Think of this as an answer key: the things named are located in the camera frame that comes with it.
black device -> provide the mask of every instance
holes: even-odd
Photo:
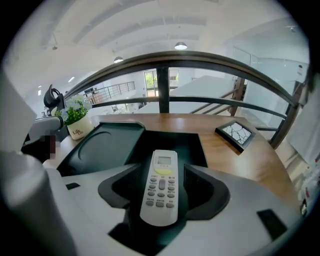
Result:
[[[49,108],[49,115],[51,115],[51,111],[55,107],[57,108],[57,110],[62,110],[65,108],[64,96],[57,89],[52,88],[52,84],[44,94],[43,103],[47,108]]]

green plant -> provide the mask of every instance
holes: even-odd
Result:
[[[71,99],[66,101],[66,108],[61,110],[55,110],[55,116],[61,116],[66,126],[72,125],[73,123],[84,118],[88,110],[92,108],[89,102],[84,102],[81,95],[73,96]]]

white remote control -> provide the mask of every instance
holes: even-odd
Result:
[[[146,223],[164,227],[178,219],[178,154],[155,150],[145,184],[140,217]]]

railing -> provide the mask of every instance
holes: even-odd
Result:
[[[140,97],[113,100],[95,104],[93,107],[98,108],[103,106],[127,103],[159,102],[159,112],[169,113],[169,102],[199,102],[208,103],[205,105],[206,107],[208,107],[210,104],[227,105],[228,107],[225,109],[229,109],[232,107],[231,115],[233,116],[237,110],[237,107],[262,111],[283,118],[283,121],[281,122],[279,127],[276,128],[275,134],[269,141],[274,149],[277,148],[281,141],[284,139],[298,113],[299,105],[297,99],[291,96],[283,87],[281,87],[270,77],[237,60],[221,55],[197,51],[155,52],[126,59],[122,61],[121,64],[112,64],[89,76],[88,78],[77,84],[74,88],[72,88],[65,95],[65,97],[67,99],[68,97],[80,93],[81,91],[103,81],[132,72],[153,69],[155,67],[157,73],[159,97]],[[235,91],[230,91],[228,93],[228,95],[233,94],[232,99],[197,96],[169,96],[169,68],[172,67],[215,70],[237,76]],[[264,107],[241,101],[241,86],[243,88],[244,80],[252,81],[275,93],[277,96],[288,102],[289,106],[286,112],[287,114],[281,114]],[[259,127],[258,130],[274,131],[275,129],[269,127]]]
[[[125,82],[119,83],[107,87],[102,87],[100,89],[90,90],[85,92],[84,100],[90,102],[92,105],[106,103],[114,97],[120,96],[122,94],[128,93],[135,90],[135,82]]]

wooden table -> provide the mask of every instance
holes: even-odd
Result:
[[[240,154],[231,144],[215,133],[215,128],[232,120],[256,133],[248,147]],[[100,121],[141,122],[146,130],[161,132],[198,133],[208,167],[260,183],[275,195],[299,210],[299,202],[289,175],[274,149],[266,139],[243,117],[206,114],[118,114],[93,116],[96,126]],[[67,137],[61,143],[55,160],[44,162],[45,167],[58,167],[58,163],[77,144]]]

